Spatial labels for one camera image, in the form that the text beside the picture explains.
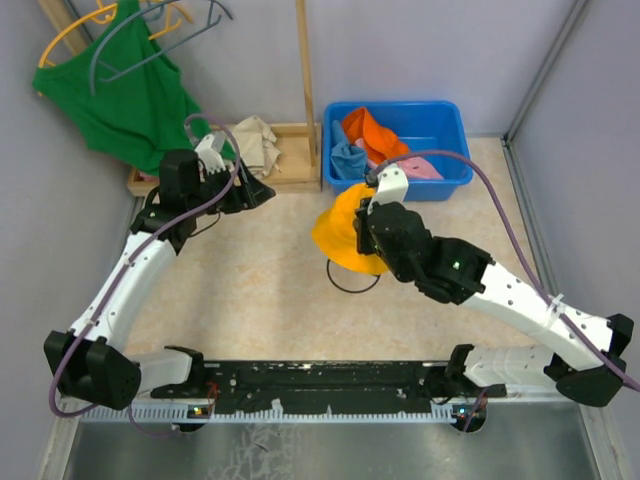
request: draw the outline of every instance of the blue bin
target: blue bin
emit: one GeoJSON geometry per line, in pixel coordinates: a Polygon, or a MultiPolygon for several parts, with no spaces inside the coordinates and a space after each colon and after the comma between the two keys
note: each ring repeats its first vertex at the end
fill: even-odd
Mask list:
{"type": "MultiPolygon", "coordinates": [[[[338,102],[324,112],[322,170],[325,181],[337,194],[363,180],[341,180],[331,165],[331,122],[344,118],[359,107],[367,107],[373,118],[391,129],[411,151],[451,150],[469,158],[460,111],[451,102],[338,102]]],[[[409,179],[407,201],[441,202],[447,200],[460,185],[471,181],[471,167],[453,158],[430,156],[428,160],[440,172],[442,180],[409,179]]]]}

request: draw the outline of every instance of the green tank top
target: green tank top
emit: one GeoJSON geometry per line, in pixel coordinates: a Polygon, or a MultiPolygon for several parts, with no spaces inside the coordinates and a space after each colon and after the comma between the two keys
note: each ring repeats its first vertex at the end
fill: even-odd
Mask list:
{"type": "MultiPolygon", "coordinates": [[[[180,70],[164,55],[110,83],[113,72],[98,64],[96,94],[89,92],[91,57],[116,25],[140,10],[137,0],[120,0],[107,30],[85,51],[66,63],[38,68],[33,87],[50,98],[80,129],[87,147],[104,152],[150,175],[158,174],[167,150],[192,148],[183,122],[200,108],[182,88],[180,70]]],[[[136,18],[102,50],[100,61],[119,71],[160,51],[145,20],[136,18]]],[[[192,123],[203,137],[210,130],[204,120],[192,123]]]]}

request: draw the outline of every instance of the marble-patterned surface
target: marble-patterned surface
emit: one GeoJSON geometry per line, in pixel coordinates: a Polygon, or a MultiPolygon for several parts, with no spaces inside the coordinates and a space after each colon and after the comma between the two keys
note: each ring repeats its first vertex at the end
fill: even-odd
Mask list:
{"type": "MultiPolygon", "coordinates": [[[[529,255],[522,218],[498,139],[470,139],[529,255]]],[[[311,240],[330,191],[280,195],[262,207],[223,217],[187,243],[158,281],[132,330],[128,352],[174,344],[209,359],[448,359],[453,347],[535,343],[484,314],[440,305],[390,274],[370,292],[338,291],[311,240]]],[[[444,203],[410,203],[434,235],[458,236],[523,276],[504,227],[477,176],[444,203]]],[[[203,217],[200,226],[211,217],[203,217]]],[[[341,271],[345,287],[369,277],[341,271]]]]}

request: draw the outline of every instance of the yellow hanger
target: yellow hanger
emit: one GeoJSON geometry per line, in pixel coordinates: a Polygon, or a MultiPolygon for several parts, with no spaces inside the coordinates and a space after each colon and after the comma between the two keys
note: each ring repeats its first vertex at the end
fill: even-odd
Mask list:
{"type": "MultiPolygon", "coordinates": [[[[113,3],[111,5],[107,5],[106,7],[104,7],[104,6],[102,6],[102,1],[101,0],[96,0],[96,1],[98,2],[98,5],[101,6],[101,7],[98,10],[96,10],[95,12],[89,13],[89,14],[85,15],[84,17],[79,18],[78,20],[73,22],[71,25],[69,25],[67,28],[65,28],[63,31],[61,31],[58,34],[58,36],[56,38],[54,38],[53,41],[45,49],[44,53],[40,57],[40,61],[38,62],[38,67],[44,68],[45,65],[48,65],[50,67],[54,67],[55,66],[55,63],[53,63],[51,60],[48,60],[47,57],[49,56],[51,51],[55,48],[55,46],[60,42],[60,40],[62,40],[65,37],[65,35],[67,35],[69,32],[71,32],[72,30],[77,28],[79,25],[82,25],[87,20],[93,20],[94,22],[96,22],[98,24],[101,24],[101,25],[113,20],[113,18],[115,17],[117,8],[118,8],[118,4],[117,3],[113,3]],[[104,16],[104,18],[96,18],[96,17],[98,17],[99,15],[102,15],[102,14],[106,14],[104,16]]],[[[160,2],[162,0],[152,0],[152,1],[155,2],[155,3],[158,3],[158,2],[160,2]]],[[[169,8],[167,9],[167,17],[165,19],[164,29],[162,29],[161,31],[151,35],[149,37],[149,40],[154,40],[154,39],[156,39],[158,37],[161,37],[162,35],[164,35],[166,33],[173,32],[174,30],[179,28],[180,25],[182,25],[182,18],[178,18],[176,23],[171,25],[171,11],[172,11],[173,7],[178,9],[178,11],[187,20],[187,22],[193,23],[193,17],[191,15],[189,15],[189,13],[184,9],[184,7],[182,7],[180,5],[176,5],[174,3],[170,3],[168,5],[168,7],[169,8]]]]}

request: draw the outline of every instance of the gray wall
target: gray wall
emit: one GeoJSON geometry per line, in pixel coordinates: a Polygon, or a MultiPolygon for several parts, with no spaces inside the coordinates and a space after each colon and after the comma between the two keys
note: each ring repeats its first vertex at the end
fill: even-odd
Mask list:
{"type": "MultiPolygon", "coordinates": [[[[229,121],[304,121],[294,0],[222,1],[236,20],[170,54],[188,89],[229,121]]],[[[209,3],[181,3],[201,27],[209,3]]],[[[339,100],[449,99],[467,132],[502,134],[572,3],[307,0],[316,116],[339,100]]]]}
{"type": "Polygon", "coordinates": [[[116,260],[132,199],[30,83],[55,36],[35,1],[0,15],[0,477],[34,478],[53,422],[42,343],[82,313],[116,260]]]}
{"type": "MultiPolygon", "coordinates": [[[[640,321],[640,3],[592,2],[515,151],[567,300],[640,321]]],[[[624,354],[640,378],[640,330],[624,354]]],[[[613,401],[632,452],[640,395],[613,401]]],[[[634,455],[636,473],[640,457],[634,455]]]]}

